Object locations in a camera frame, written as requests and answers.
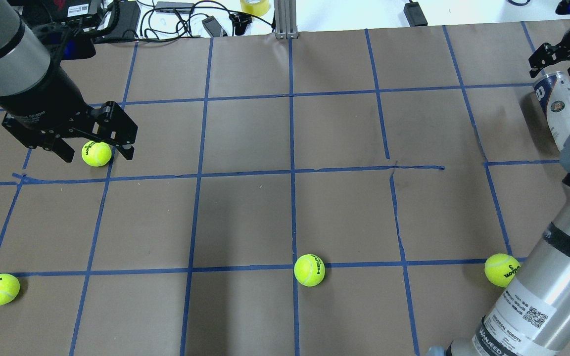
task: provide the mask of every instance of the black power adapter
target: black power adapter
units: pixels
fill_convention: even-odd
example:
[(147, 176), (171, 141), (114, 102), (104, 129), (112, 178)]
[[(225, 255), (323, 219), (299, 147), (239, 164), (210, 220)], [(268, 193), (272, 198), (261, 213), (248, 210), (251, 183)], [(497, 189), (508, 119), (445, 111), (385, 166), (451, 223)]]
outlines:
[(418, 2), (409, 2), (404, 5), (404, 14), (408, 20), (410, 27), (416, 26), (428, 26), (428, 21), (424, 16), (424, 12), (421, 11), (421, 6)]

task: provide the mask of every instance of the label sticker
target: label sticker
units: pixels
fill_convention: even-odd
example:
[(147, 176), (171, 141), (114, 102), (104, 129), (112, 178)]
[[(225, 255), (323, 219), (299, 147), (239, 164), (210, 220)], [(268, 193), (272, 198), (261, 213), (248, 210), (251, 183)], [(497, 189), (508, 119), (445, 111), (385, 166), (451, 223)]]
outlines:
[(516, 278), (498, 298), (495, 309), (530, 339), (538, 336), (545, 322), (556, 313), (555, 307), (536, 297)]
[(546, 349), (532, 342), (503, 318), (497, 309), (484, 320), (487, 331), (506, 349), (516, 355), (556, 356), (559, 351)]
[(70, 6), (67, 9), (67, 17), (79, 16), (81, 14), (87, 14), (88, 12), (89, 12), (89, 5)]

